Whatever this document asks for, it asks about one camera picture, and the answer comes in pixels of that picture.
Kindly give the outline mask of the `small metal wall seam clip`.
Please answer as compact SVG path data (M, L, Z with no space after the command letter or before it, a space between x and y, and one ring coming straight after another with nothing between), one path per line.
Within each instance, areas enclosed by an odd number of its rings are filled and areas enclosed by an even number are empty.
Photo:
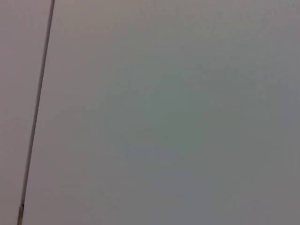
M17 225L22 225L22 221L23 221L23 211L24 211L24 204L21 204L21 205L19 206L19 211L18 211Z

